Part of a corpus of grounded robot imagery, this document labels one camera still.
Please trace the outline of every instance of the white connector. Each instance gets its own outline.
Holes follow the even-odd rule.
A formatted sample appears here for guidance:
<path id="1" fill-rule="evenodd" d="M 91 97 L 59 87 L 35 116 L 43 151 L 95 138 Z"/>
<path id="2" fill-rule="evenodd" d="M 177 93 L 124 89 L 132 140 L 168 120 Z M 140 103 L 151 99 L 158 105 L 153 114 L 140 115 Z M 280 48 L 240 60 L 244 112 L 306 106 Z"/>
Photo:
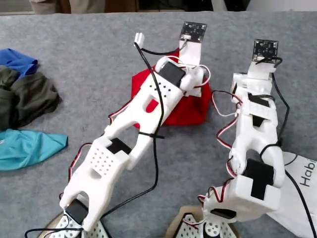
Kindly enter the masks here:
<path id="1" fill-rule="evenodd" d="M 144 34 L 143 33 L 136 33 L 135 38 L 134 38 L 134 42 L 138 44 L 140 49 L 142 49 L 143 44 L 144 44 Z"/>

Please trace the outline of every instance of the wooden base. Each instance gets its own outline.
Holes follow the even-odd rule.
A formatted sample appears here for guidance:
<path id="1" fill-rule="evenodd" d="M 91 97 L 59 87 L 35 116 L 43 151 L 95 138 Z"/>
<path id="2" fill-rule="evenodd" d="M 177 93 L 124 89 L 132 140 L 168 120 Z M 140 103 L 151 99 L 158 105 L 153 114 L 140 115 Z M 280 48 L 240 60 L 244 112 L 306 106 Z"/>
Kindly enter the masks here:
<path id="1" fill-rule="evenodd" d="M 58 214 L 55 218 L 53 218 L 53 220 L 50 221 L 50 223 L 47 224 L 46 228 L 56 228 L 56 226 L 58 225 L 59 221 L 61 220 L 61 218 L 63 217 L 64 213 L 60 213 Z M 40 235 L 38 236 L 38 238 L 43 238 L 47 233 L 47 231 L 44 231 L 42 233 L 40 233 Z"/>
<path id="2" fill-rule="evenodd" d="M 164 238 L 173 238 L 173 236 L 177 230 L 177 227 L 178 227 L 179 223 L 181 222 L 185 213 L 193 214 L 196 221 L 201 221 L 203 219 L 203 212 L 202 212 L 201 206 L 183 206 L 179 209 L 179 213 L 177 214 L 177 216 L 174 218 L 174 220 L 169 225 Z M 235 226 L 233 225 L 233 223 L 229 224 L 229 226 L 232 229 L 232 231 L 234 232 L 234 234 L 238 238 L 241 238 L 240 234 L 238 233 L 238 231 L 235 228 Z"/>

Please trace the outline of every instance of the gray carpet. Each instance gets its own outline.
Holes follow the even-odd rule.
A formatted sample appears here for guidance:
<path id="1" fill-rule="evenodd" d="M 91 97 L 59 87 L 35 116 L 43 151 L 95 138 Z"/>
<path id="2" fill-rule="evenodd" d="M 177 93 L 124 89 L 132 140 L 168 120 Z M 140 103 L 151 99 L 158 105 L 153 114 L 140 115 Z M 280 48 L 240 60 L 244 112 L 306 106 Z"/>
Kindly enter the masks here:
<path id="1" fill-rule="evenodd" d="M 211 86 L 229 90 L 232 73 L 249 67 L 253 40 L 279 40 L 283 64 L 277 83 L 291 106 L 285 130 L 284 151 L 308 158 L 317 154 L 317 13 L 124 13 L 91 15 L 0 17 L 0 49 L 10 47 L 40 60 L 40 71 L 51 78 L 63 103 L 51 114 L 25 129 L 65 133 L 69 147 L 47 161 L 12 172 L 0 173 L 0 237 L 23 237 L 27 229 L 45 226 L 61 211 L 58 194 L 67 183 L 67 168 L 79 146 L 98 137 L 108 124 L 107 115 L 130 96 L 131 76 L 145 68 L 133 40 L 146 36 L 145 46 L 167 51 L 178 44 L 183 21 L 208 24 L 202 63 L 213 72 Z M 157 57 L 149 57 L 151 63 Z M 218 97 L 219 107 L 234 107 Z M 278 118 L 285 107 L 277 100 Z M 146 196 L 104 219 L 114 238 L 160 238 L 183 205 L 199 204 L 196 196 L 228 178 L 228 151 L 215 139 L 228 121 L 210 109 L 209 122 L 199 126 L 161 129 L 158 142 L 159 182 Z M 129 145 L 137 136 L 131 128 L 120 137 Z M 235 131 L 224 139 L 232 142 Z M 117 183 L 111 205 L 148 187 L 154 180 L 152 149 Z M 264 215 L 237 223 L 243 238 L 293 235 Z"/>

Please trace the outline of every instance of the red cloth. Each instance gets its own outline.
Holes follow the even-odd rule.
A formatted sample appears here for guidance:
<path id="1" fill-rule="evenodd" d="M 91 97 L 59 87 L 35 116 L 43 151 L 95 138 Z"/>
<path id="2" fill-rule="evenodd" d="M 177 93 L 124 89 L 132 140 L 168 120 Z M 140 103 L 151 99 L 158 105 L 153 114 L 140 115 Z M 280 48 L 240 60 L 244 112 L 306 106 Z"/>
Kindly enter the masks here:
<path id="1" fill-rule="evenodd" d="M 150 70 L 146 69 L 132 77 L 131 98 L 133 98 L 140 90 L 141 85 L 149 76 Z M 209 83 L 202 87 L 202 96 L 183 96 L 176 105 L 169 117 L 163 125 L 192 125 L 204 123 L 211 100 L 211 89 Z M 147 112 L 151 112 L 159 103 L 152 100 L 146 108 Z"/>

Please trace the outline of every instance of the circuit board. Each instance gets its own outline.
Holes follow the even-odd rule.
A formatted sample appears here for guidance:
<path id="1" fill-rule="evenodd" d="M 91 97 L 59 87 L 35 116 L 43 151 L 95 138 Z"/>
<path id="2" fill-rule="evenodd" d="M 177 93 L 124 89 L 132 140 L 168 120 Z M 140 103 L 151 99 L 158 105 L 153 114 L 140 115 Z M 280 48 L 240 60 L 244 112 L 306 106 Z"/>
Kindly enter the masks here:
<path id="1" fill-rule="evenodd" d="M 260 61 L 265 58 L 263 62 L 275 63 L 273 58 L 277 56 L 277 48 L 278 41 L 255 39 L 252 59 Z"/>
<path id="2" fill-rule="evenodd" d="M 206 28 L 207 24 L 185 21 L 179 40 L 201 43 L 203 41 Z"/>

